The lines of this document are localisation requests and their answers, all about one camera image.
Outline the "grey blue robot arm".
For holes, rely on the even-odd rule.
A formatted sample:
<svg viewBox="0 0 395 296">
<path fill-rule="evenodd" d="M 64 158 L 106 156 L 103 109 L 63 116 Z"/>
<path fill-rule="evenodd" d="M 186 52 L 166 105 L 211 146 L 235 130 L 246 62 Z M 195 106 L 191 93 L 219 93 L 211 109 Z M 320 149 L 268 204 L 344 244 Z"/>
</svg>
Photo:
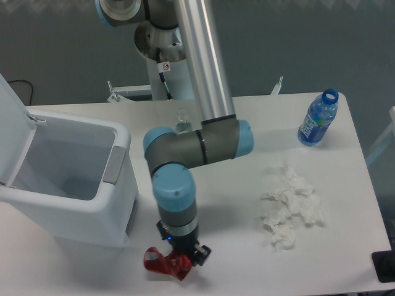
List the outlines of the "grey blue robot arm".
<svg viewBox="0 0 395 296">
<path fill-rule="evenodd" d="M 198 241 L 196 186 L 191 169 L 249 154 L 254 137 L 249 123 L 236 117 L 225 74 L 210 1 L 96 1 L 103 23 L 112 27 L 146 22 L 159 53 L 170 34 L 185 53 L 201 128 L 176 133 L 149 130 L 143 140 L 160 221 L 157 228 L 173 251 L 192 265 L 203 265 L 211 250 Z"/>
</svg>

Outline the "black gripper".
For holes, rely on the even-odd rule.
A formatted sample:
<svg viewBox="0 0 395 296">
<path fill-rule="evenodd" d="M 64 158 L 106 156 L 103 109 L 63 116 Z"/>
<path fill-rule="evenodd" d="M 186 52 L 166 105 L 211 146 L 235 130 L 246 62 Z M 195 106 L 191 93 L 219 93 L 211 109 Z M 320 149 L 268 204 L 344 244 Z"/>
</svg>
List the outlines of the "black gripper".
<svg viewBox="0 0 395 296">
<path fill-rule="evenodd" d="M 171 227 L 159 220 L 156 226 L 162 240 L 167 241 L 174 250 L 191 258 L 193 266 L 202 266 L 212 252 L 208 246 L 199 245 L 197 222 L 192 221 L 184 226 Z"/>
</svg>

